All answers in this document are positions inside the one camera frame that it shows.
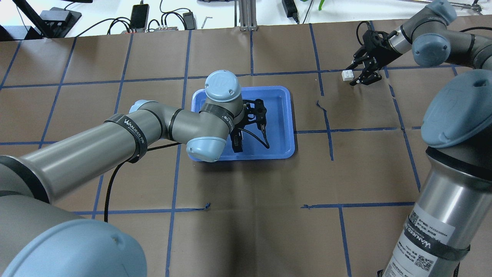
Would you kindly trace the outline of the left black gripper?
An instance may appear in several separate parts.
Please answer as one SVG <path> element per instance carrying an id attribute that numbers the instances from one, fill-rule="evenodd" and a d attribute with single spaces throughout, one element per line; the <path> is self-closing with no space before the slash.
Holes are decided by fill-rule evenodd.
<path id="1" fill-rule="evenodd" d="M 242 126 L 249 124 L 256 124 L 258 130 L 266 133 L 266 112 L 264 102 L 262 99 L 256 100 L 243 100 L 244 104 L 244 117 L 242 119 Z M 235 128 L 231 132 L 231 145 L 234 153 L 241 153 L 243 149 L 243 134 L 239 128 Z"/>

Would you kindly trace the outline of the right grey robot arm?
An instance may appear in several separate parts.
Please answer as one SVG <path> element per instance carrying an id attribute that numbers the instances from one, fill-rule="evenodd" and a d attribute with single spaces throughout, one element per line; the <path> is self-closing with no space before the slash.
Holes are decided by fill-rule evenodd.
<path id="1" fill-rule="evenodd" d="M 369 85 L 409 51 L 425 68 L 470 68 L 439 91 L 424 115 L 421 135 L 432 168 L 379 277 L 455 275 L 491 207 L 491 39 L 448 30 L 456 18 L 450 2 L 434 0 L 391 33 L 369 28 L 344 71 L 364 65 L 350 85 Z"/>

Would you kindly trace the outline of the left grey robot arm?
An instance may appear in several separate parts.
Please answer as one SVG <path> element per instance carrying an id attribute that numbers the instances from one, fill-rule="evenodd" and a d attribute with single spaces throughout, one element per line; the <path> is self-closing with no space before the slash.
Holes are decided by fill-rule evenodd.
<path id="1" fill-rule="evenodd" d="M 190 112 L 139 100 L 91 128 L 21 157 L 1 156 L 2 277 L 145 277 L 144 251 L 115 226 L 52 205 L 121 163 L 135 163 L 160 139 L 217 161 L 246 116 L 241 86 L 228 70 L 204 81 L 206 101 Z"/>

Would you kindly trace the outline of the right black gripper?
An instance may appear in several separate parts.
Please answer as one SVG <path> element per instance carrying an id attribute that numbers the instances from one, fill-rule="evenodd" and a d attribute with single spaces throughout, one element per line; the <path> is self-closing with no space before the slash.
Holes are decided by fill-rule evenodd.
<path id="1" fill-rule="evenodd" d="M 371 85 L 382 79 L 380 70 L 400 57 L 400 53 L 392 47 L 389 41 L 396 33 L 395 30 L 391 33 L 367 30 L 363 34 L 364 44 L 355 52 L 354 59 L 346 70 L 354 70 L 359 65 L 363 65 L 364 69 L 357 78 L 350 81 L 350 86 Z"/>

